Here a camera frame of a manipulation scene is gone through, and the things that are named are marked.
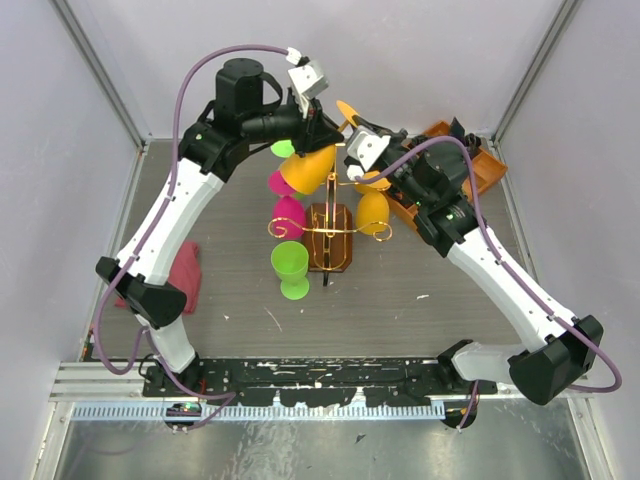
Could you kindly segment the green wine glass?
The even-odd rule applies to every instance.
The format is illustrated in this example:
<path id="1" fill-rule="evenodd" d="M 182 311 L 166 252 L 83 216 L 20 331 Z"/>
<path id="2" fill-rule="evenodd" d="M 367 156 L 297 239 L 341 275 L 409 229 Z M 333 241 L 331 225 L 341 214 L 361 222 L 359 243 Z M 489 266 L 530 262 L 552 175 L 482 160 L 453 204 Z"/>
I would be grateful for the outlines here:
<path id="1" fill-rule="evenodd" d="M 288 300 L 304 298 L 310 289 L 309 254 L 305 246 L 296 241 L 281 242 L 272 250 L 270 260 L 280 279 L 282 295 Z"/>
<path id="2" fill-rule="evenodd" d="M 290 140 L 281 140 L 275 142 L 271 147 L 270 151 L 277 158 L 282 160 L 286 160 L 291 157 L 295 153 L 295 149 Z M 277 195 L 280 196 L 293 196 L 296 199 L 302 199 L 305 195 L 301 192 L 296 191 L 293 187 L 289 186 L 286 181 L 283 179 L 281 173 L 279 171 L 275 171 L 270 177 L 268 181 L 269 188 Z"/>

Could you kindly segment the pink wine glass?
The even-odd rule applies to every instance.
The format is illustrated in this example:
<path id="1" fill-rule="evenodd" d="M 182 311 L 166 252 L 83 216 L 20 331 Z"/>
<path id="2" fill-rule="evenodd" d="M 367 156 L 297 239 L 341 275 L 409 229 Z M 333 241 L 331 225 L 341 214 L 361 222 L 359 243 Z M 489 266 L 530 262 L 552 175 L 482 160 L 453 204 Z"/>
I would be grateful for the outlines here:
<path id="1" fill-rule="evenodd" d="M 279 170 L 270 175 L 268 187 L 278 196 L 272 210 L 271 233 L 281 240 L 298 240 L 304 234 L 306 213 L 296 197 L 297 191 L 284 180 Z"/>

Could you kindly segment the green wine glass back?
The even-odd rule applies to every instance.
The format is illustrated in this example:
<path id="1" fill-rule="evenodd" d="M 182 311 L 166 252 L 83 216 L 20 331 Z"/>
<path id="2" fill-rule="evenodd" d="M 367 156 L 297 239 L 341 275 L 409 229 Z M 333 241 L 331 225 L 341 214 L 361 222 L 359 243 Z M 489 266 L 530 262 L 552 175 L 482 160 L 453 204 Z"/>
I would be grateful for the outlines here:
<path id="1" fill-rule="evenodd" d="M 290 140 L 281 140 L 275 142 L 271 147 L 270 151 L 277 158 L 282 160 L 286 160 L 291 157 L 295 153 L 295 149 Z M 302 199 L 305 195 L 301 192 L 296 191 L 293 187 L 289 186 L 286 181 L 283 179 L 281 173 L 279 171 L 275 171 L 270 177 L 268 181 L 269 188 L 277 195 L 280 196 L 293 196 L 296 199 Z"/>

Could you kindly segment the gold wire glass rack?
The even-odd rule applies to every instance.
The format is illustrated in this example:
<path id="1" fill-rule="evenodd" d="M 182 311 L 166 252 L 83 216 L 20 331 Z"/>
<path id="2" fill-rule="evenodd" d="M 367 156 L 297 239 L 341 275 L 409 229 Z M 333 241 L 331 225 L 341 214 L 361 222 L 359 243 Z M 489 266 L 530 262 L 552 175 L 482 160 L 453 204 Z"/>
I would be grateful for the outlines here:
<path id="1" fill-rule="evenodd" d="M 353 257 L 353 235 L 360 233 L 356 228 L 356 212 L 352 213 L 347 205 L 338 201 L 338 188 L 343 185 L 354 187 L 362 196 L 370 192 L 383 194 L 390 188 L 390 183 L 386 180 L 378 180 L 371 185 L 351 180 L 341 182 L 336 154 L 334 166 L 326 179 L 312 194 L 299 199 L 305 208 L 306 226 L 304 234 L 298 240 L 309 253 L 309 270 L 322 273 L 324 285 L 329 284 L 329 276 L 332 273 L 342 273 L 350 266 Z M 391 236 L 392 227 L 388 221 L 384 233 L 370 237 L 384 242 Z"/>

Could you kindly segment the green wine glass front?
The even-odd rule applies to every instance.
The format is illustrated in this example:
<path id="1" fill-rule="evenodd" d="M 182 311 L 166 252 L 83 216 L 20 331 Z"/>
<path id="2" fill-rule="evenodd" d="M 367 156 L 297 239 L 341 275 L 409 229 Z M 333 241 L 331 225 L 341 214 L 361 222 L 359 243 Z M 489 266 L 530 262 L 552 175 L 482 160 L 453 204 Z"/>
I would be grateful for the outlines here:
<path id="1" fill-rule="evenodd" d="M 296 241 L 281 242 L 272 250 L 270 260 L 280 279 L 282 295 L 288 300 L 304 298 L 310 289 L 309 254 L 305 246 Z"/>

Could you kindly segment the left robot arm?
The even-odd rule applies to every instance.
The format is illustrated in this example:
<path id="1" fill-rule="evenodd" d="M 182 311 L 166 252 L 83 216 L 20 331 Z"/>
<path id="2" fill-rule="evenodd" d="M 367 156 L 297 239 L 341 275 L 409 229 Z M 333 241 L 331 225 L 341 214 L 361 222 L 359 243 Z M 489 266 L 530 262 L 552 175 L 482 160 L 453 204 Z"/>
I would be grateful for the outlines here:
<path id="1" fill-rule="evenodd" d="M 343 136 L 318 95 L 328 80 L 303 59 L 283 89 L 263 65 L 235 58 L 215 78 L 215 97 L 173 147 L 166 183 L 133 237 L 114 258 L 101 257 L 97 274 L 147 328 L 167 369 L 165 385 L 178 396 L 200 384 L 197 354 L 182 321 L 187 296 L 169 281 L 174 259 L 194 223 L 236 168 L 259 145 L 289 140 L 302 177 L 333 155 Z"/>

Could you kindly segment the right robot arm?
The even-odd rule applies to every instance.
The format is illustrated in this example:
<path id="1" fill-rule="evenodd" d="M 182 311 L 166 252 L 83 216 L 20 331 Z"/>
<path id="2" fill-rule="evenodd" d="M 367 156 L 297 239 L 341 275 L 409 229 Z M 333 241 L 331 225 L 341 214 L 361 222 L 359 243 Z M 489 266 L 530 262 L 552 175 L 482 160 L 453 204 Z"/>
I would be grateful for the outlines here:
<path id="1" fill-rule="evenodd" d="M 459 394 L 473 381 L 515 386 L 545 405 L 593 366 L 604 329 L 593 316 L 578 318 L 552 298 L 513 259 L 487 225 L 464 141 L 454 136 L 417 137 L 393 132 L 357 114 L 347 142 L 347 174 L 365 185 L 386 180 L 413 203 L 421 239 L 468 275 L 491 299 L 519 337 L 515 345 L 463 340 L 443 352 L 438 379 Z"/>

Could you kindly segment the orange wine glass front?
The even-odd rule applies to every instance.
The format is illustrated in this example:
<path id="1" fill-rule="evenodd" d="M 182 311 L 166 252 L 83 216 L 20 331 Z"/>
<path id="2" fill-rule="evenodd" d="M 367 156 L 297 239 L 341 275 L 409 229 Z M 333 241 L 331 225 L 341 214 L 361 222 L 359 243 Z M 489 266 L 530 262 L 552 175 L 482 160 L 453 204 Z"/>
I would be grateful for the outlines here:
<path id="1" fill-rule="evenodd" d="M 312 194 L 331 172 L 335 163 L 337 148 L 340 144 L 346 142 L 344 130 L 347 126 L 351 126 L 351 122 L 346 120 L 338 126 L 345 137 L 342 143 L 308 154 L 295 152 L 278 167 L 277 170 L 281 172 L 284 180 L 296 191 L 304 195 Z M 291 141 L 291 137 L 292 130 L 290 129 L 285 139 Z"/>

